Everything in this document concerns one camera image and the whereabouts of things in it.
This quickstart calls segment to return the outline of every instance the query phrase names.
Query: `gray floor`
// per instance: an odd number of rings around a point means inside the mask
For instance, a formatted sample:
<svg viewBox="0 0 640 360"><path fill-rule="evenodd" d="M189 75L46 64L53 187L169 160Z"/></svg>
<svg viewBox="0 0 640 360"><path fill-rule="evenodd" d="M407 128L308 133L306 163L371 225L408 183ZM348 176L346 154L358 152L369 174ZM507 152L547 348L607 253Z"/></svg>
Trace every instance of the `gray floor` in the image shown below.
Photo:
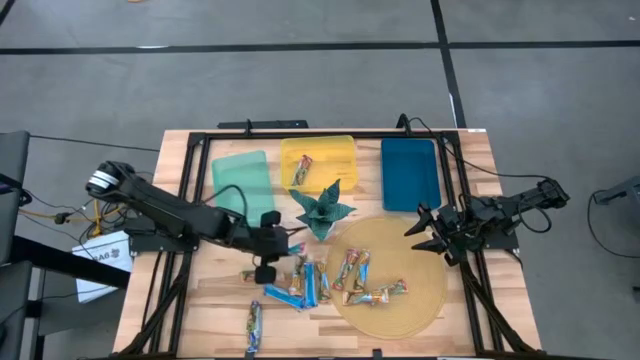
<svg viewBox="0 0 640 360"><path fill-rule="evenodd" d="M640 38L633 0L441 2L450 41ZM436 39L429 1L418 0L17 0L0 28L0 48ZM551 212L550 233L518 233L544 348L637 358L640 304L631 286L640 285L640 261L600 249L585 216L592 191L638 174L640 49L455 50L452 57L467 124L489 130L498 169L547 174L572 196ZM388 127L406 112L453 126L438 50L0 56L0 79L0 131L121 145L157 148L165 129L246 118ZM79 205L100 161L153 171L156 156L33 139L26 187L49 202ZM502 184L513 193L533 181ZM640 228L626 202L593 215L611 248L640 254ZM74 245L25 219L18 233L60 249ZM45 292L72 288L58 279ZM118 303L102 306L117 312ZM45 358L104 356L116 325L111 319L49 336Z"/></svg>

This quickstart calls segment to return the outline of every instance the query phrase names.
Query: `round woven placemat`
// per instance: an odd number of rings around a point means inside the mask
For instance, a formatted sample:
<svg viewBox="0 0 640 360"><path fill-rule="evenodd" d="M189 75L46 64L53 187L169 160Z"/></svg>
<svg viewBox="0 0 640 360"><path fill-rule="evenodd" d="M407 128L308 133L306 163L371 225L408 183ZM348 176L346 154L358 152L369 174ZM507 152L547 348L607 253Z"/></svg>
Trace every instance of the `round woven placemat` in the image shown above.
<svg viewBox="0 0 640 360"><path fill-rule="evenodd" d="M399 279L407 282L408 294L391 296L388 304L342 305L342 292L331 289L331 299L340 314L365 334L381 339L401 339L425 329L440 312L447 283L440 256L411 250L425 241L424 234L404 237L411 227L402 218L366 218L347 227L332 244L327 257L327 275L333 281L349 248L371 252L367 290ZM356 268L351 271L345 290L353 289Z"/></svg>

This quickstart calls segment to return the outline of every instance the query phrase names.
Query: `green tray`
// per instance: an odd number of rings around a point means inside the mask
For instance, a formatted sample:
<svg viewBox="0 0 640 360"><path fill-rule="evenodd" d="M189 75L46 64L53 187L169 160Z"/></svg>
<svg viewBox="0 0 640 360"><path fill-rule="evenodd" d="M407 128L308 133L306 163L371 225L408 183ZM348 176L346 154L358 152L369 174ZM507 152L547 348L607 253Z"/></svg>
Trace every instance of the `green tray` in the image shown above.
<svg viewBox="0 0 640 360"><path fill-rule="evenodd" d="M264 151L254 151L215 159L213 170L213 191L227 185L237 185L247 198L247 221L252 227L260 226L260 217L265 212L275 210L273 189L269 178L267 155ZM215 205L243 212L243 203L236 189L226 190L216 196Z"/></svg>

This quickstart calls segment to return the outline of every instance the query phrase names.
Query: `yellow container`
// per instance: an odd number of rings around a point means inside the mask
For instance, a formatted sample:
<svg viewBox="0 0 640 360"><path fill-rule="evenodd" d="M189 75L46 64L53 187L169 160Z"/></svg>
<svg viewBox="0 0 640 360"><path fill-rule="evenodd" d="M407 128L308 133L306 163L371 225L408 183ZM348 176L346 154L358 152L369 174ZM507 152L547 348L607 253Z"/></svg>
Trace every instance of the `yellow container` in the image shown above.
<svg viewBox="0 0 640 360"><path fill-rule="evenodd" d="M302 185L293 186L302 155L313 162ZM340 190L350 190L358 182L356 147L348 135L283 139L280 149L282 186L301 192L321 192L340 179Z"/></svg>

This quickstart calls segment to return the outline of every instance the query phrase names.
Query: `black clamp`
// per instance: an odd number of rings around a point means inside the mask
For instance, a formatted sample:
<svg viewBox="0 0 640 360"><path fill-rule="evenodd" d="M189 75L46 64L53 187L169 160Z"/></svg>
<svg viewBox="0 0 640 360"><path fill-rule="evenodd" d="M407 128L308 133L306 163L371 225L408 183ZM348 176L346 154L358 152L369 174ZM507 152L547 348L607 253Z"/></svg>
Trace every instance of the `black clamp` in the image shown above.
<svg viewBox="0 0 640 360"><path fill-rule="evenodd" d="M247 119L247 127L244 129L244 136L251 137L251 129L253 129L253 124L251 120Z"/></svg>
<svg viewBox="0 0 640 360"><path fill-rule="evenodd" d="M382 360L382 358L382 349L373 349L373 360Z"/></svg>
<svg viewBox="0 0 640 360"><path fill-rule="evenodd" d="M400 114L400 118L398 119L398 123L396 124L396 129L404 129L404 133L407 137L411 137L413 135L413 131L411 131L411 124L407 114Z"/></svg>
<svg viewBox="0 0 640 360"><path fill-rule="evenodd" d="M187 147L194 147L202 142L207 137L206 133L203 132L190 132L189 139L187 140Z"/></svg>

